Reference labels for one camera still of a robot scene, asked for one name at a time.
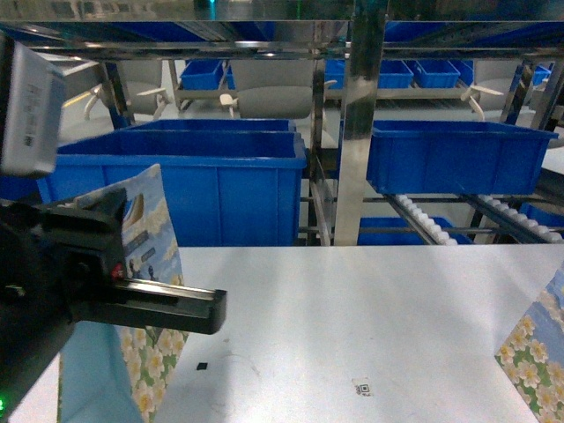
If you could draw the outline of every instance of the white flower print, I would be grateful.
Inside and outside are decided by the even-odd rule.
[[[133,335],[130,328],[122,328],[122,351],[125,355],[126,351],[133,348]]]
[[[507,344],[503,344],[500,348],[500,359],[502,364],[513,364],[513,358],[515,357],[515,351]]]
[[[537,388],[537,404],[545,410],[555,412],[557,410],[558,398],[554,387],[539,385]]]
[[[173,355],[179,356],[184,348],[184,336],[178,330],[173,331]]]
[[[536,339],[533,339],[529,347],[531,349],[532,358],[537,363],[544,363],[546,362],[546,360],[548,360],[548,353],[546,352],[545,344],[538,342]]]
[[[554,395],[559,403],[564,404],[564,385],[553,385]]]
[[[550,375],[550,382],[553,385],[564,384],[564,369],[562,368],[560,363],[556,361],[549,361],[548,365],[546,366],[546,371]]]
[[[540,409],[540,414],[537,414],[538,423],[560,423],[560,420],[556,419],[553,412]]]
[[[531,403],[531,396],[527,395],[525,393],[525,391],[523,390],[522,386],[517,387],[517,391],[519,392],[519,394],[521,395],[521,398],[523,399],[523,401],[525,403],[527,403],[527,405],[529,405]]]
[[[139,383],[139,386],[137,386],[137,389],[133,392],[133,399],[135,399],[139,411],[141,411],[143,421],[148,423],[149,414],[155,410],[155,403],[152,389],[147,386],[145,381]]]
[[[160,334],[157,346],[162,351],[162,355],[170,355],[173,353],[173,336],[171,330],[164,329]]]
[[[145,329],[135,328],[133,330],[133,345],[136,348],[142,348],[147,345],[147,333]]]
[[[127,363],[127,372],[130,374],[131,386],[135,386],[141,379],[141,357],[139,350],[130,348],[124,356]]]
[[[154,380],[157,381],[160,378],[162,372],[165,371],[165,365],[162,362],[162,353],[159,351],[159,348],[151,348],[147,346],[145,348],[147,352],[146,358],[146,366],[147,372],[149,372],[149,376]]]
[[[525,333],[525,335],[532,335],[532,332],[535,330],[535,323],[532,321],[529,315],[526,315],[521,321],[519,322],[519,328]]]
[[[522,361],[519,363],[517,371],[519,372],[519,377],[523,380],[523,385],[526,388],[537,388],[537,385],[540,382],[540,377],[538,377],[538,369],[536,365]]]
[[[517,371],[517,367],[515,367],[515,364],[513,363],[506,364],[505,366],[503,366],[503,371],[505,372],[505,374],[508,376],[509,380],[513,384],[519,383],[520,380],[519,372]]]
[[[165,392],[167,391],[167,386],[165,381],[159,379],[153,386],[152,386],[152,394],[153,394],[153,401],[155,403],[155,409],[159,407],[162,403],[162,400],[165,396]]]
[[[509,343],[516,351],[525,351],[527,347],[527,337],[524,330],[516,328],[509,337]]]

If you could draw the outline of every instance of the metal shelving rack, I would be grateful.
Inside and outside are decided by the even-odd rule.
[[[527,3],[518,0],[474,2],[467,0],[30,0],[21,4],[0,0],[0,23],[28,36],[26,44],[43,53],[79,56],[103,62],[84,65],[84,75],[74,72],[70,93],[86,85],[106,84],[115,105],[110,108],[115,126],[132,122],[127,110],[127,90],[120,84],[119,61],[134,58],[257,58],[313,59],[314,96],[312,106],[312,142],[309,179],[315,205],[316,225],[322,245],[356,245],[365,202],[364,188],[367,158],[372,135],[380,63],[390,59],[413,58],[521,58],[502,121],[515,124],[531,82],[534,63],[555,60],[545,95],[533,126],[554,129],[564,112],[564,48],[560,31],[553,37],[526,37],[502,41],[492,46],[477,41],[513,33],[531,24],[557,23],[564,16],[564,4],[549,0]],[[202,37],[198,42],[154,42],[116,29],[108,23],[119,21],[167,21],[192,28],[202,34],[222,33],[220,40]],[[284,22],[290,31],[284,40],[241,41],[224,31],[233,21]],[[444,26],[407,42],[384,42],[389,21],[419,23],[443,22]],[[348,26],[347,41],[337,34]],[[343,129],[340,134],[340,175],[337,192],[325,179],[321,148],[323,80],[325,58],[346,57],[345,91],[342,92]],[[550,190],[551,199],[562,204],[554,178],[546,173],[539,189]],[[476,198],[461,201],[476,205]]]

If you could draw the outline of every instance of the floor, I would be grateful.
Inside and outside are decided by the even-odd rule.
[[[177,70],[182,72],[183,62],[178,61]],[[163,63],[163,86],[166,87],[172,97],[173,89],[168,71],[167,63]],[[66,144],[76,140],[93,137],[113,130],[109,119],[108,110],[101,101],[98,101],[91,112],[91,120],[86,122],[83,117],[84,107],[88,99],[82,99],[64,108],[61,128],[61,143]],[[332,139],[324,139],[324,147],[336,147],[338,140],[338,126],[340,121],[340,109],[333,101],[326,102],[326,115],[328,132]],[[533,116],[532,111],[524,108],[521,121],[523,126],[530,124]],[[501,111],[486,112],[488,120],[499,119]],[[227,109],[220,106],[219,100],[197,100],[186,110],[179,111],[174,104],[167,106],[162,114],[162,119],[189,119],[189,118],[216,118],[230,119]],[[149,121],[149,115],[136,116],[137,122]],[[380,120],[448,120],[448,121],[472,121],[476,115],[472,113],[467,104],[459,100],[381,100],[376,105],[375,119]],[[298,131],[304,138],[306,145],[310,139],[310,120],[302,119],[296,122]],[[559,167],[560,163],[564,170],[564,151],[562,153],[547,154],[547,163],[550,167]],[[307,194],[307,182],[303,183],[304,195]],[[377,197],[374,190],[366,186],[366,197]],[[443,216],[449,219],[455,226],[466,226],[470,215],[470,207],[466,204],[421,204],[423,211],[430,216]],[[396,213],[387,204],[365,204],[363,215],[366,217],[396,216]],[[301,213],[301,226],[307,224],[305,210]]]

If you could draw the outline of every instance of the chair leg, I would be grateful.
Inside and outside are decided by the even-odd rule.
[[[92,98],[86,103],[85,106],[85,121],[90,120],[90,112],[94,107],[94,104],[96,104],[96,101],[98,101],[98,99],[100,98],[100,88],[94,88],[93,90],[91,90],[91,94]]]
[[[160,119],[162,112],[165,110],[165,107],[168,104],[170,104],[170,100],[168,99],[168,97],[165,93],[161,93],[161,94],[157,95],[157,105],[158,106],[157,106],[157,109],[155,110],[155,113],[152,115],[152,119],[154,121]]]

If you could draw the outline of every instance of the blue bin rim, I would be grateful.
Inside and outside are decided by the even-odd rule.
[[[458,66],[462,67],[462,68],[468,68],[471,71],[474,71],[474,68],[472,68],[468,63],[466,63],[463,59],[455,59],[455,60],[449,60],[450,64],[452,64],[455,68],[457,68]]]
[[[216,132],[214,130],[147,130],[137,132]],[[257,131],[234,130],[229,133],[257,133]],[[293,135],[293,152],[294,157],[221,157],[221,156],[169,156],[169,155],[128,155],[120,156],[115,154],[74,154],[74,153],[58,153],[57,165],[83,165],[83,166],[151,166],[155,163],[161,163],[167,166],[200,166],[200,167],[276,167],[286,169],[303,169],[306,164],[306,145],[299,132],[291,131],[260,131],[266,134],[292,134]],[[75,144],[81,142],[92,141],[101,137],[107,137],[114,134],[102,135],[99,137],[85,138]]]
[[[215,66],[215,68],[213,68],[213,70],[211,72],[206,72],[206,73],[191,73],[188,74],[188,69],[190,67],[190,65],[193,62],[218,62]],[[186,67],[184,68],[184,70],[182,71],[182,73],[180,74],[181,77],[185,77],[185,76],[193,76],[193,75],[211,75],[214,74],[215,72],[218,71],[218,68],[223,66],[223,60],[221,59],[196,59],[196,60],[190,60],[189,63],[186,65]]]
[[[545,74],[552,74],[553,72],[549,69],[547,69],[545,66],[543,66],[542,64],[538,64],[537,67],[535,68],[535,72],[534,73],[545,73]]]
[[[377,128],[377,124],[379,122],[390,123],[393,122],[397,126],[403,124],[412,124],[414,122],[423,122],[423,123],[430,123],[435,125],[443,125],[450,123],[452,124],[451,129],[443,129],[443,128],[436,128],[436,129],[429,129],[429,130],[402,130],[400,128],[393,129],[393,130],[379,130]],[[535,137],[543,137],[546,139],[554,139],[558,137],[558,134],[554,132],[549,132],[547,130],[533,130],[531,128],[524,128],[515,125],[507,125],[504,123],[498,122],[472,122],[472,121],[395,121],[395,120],[381,120],[381,121],[374,121],[373,123],[373,136],[376,135],[390,135],[390,136],[401,136],[401,137],[427,137],[432,136],[436,137],[437,133],[441,134],[475,134],[475,133],[487,133],[495,134],[496,137],[504,137],[504,138],[529,138],[532,134]]]
[[[397,62],[397,63],[401,63],[404,67],[404,70],[406,72],[382,72],[382,68],[380,69],[380,75],[398,75],[398,76],[414,76],[413,75],[413,71],[411,69],[409,69],[409,66],[407,66],[407,64],[405,64],[405,62],[403,60],[382,60],[382,63],[384,62]]]
[[[421,70],[423,71],[423,73],[425,75],[450,75],[450,74],[457,74],[458,77],[460,77],[460,72],[458,71],[458,69],[455,67],[454,64],[452,64],[449,60],[441,60],[441,59],[420,59],[420,60],[412,60],[409,62],[414,62],[416,64],[418,64],[421,67]],[[445,63],[447,66],[450,67],[451,71],[449,72],[427,72],[425,69],[425,62],[429,63],[429,62],[442,62]]]
[[[186,121],[199,121],[199,122],[225,122],[225,121],[241,121],[241,122],[288,122],[288,128],[292,128],[293,125],[295,126],[295,122],[292,119],[261,119],[261,118],[249,118],[249,119],[219,119],[219,118],[213,118],[213,119],[206,119],[204,117],[198,118],[179,118],[179,119],[159,119],[157,121],[149,121],[149,122],[140,122],[139,124],[133,125],[133,126],[129,126],[127,128],[122,128],[120,130],[117,131],[121,131],[121,130],[130,130],[132,128],[141,128],[144,125],[150,125],[150,124],[155,124],[156,122],[186,122]],[[253,130],[244,130],[243,132],[253,132]]]

